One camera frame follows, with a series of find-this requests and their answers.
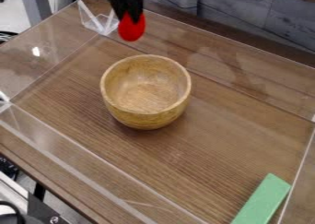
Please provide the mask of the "red plush fruit green stem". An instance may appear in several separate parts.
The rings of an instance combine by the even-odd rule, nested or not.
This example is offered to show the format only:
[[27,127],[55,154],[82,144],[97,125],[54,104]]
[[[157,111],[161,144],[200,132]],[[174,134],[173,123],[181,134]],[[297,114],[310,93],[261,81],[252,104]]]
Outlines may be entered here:
[[129,13],[125,13],[117,24],[117,34],[125,41],[136,41],[145,32],[145,16],[140,15],[138,20],[133,21]]

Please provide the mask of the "black equipment bottom left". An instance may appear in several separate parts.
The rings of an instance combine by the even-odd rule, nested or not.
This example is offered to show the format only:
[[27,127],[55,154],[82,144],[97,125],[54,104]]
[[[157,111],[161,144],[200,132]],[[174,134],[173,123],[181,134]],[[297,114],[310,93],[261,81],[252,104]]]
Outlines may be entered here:
[[0,224],[70,224],[39,200],[0,197]]

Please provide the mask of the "wooden bowl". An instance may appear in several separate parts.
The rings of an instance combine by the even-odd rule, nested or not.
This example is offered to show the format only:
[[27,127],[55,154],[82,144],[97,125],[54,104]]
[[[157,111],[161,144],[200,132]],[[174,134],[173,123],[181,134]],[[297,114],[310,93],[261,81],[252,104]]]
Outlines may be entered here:
[[182,114],[192,79],[174,60],[140,54],[113,63],[102,73],[100,91],[106,110],[130,128],[153,130]]

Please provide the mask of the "green rectangular block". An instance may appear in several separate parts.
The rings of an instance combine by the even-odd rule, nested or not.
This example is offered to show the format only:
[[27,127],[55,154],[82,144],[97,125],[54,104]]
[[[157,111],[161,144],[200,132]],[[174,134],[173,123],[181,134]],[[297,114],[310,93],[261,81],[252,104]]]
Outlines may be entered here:
[[229,224],[268,224],[290,185],[268,173]]

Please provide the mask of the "clear acrylic enclosure wall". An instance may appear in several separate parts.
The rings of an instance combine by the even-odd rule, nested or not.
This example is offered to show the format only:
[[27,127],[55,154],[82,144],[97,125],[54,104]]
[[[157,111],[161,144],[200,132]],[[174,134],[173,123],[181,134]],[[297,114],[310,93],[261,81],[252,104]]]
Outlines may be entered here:
[[[290,181],[312,136],[315,68],[156,13],[136,42],[66,6],[0,46],[0,155],[96,224],[225,224],[268,174]],[[193,82],[182,116],[137,131],[102,72],[142,53]]]

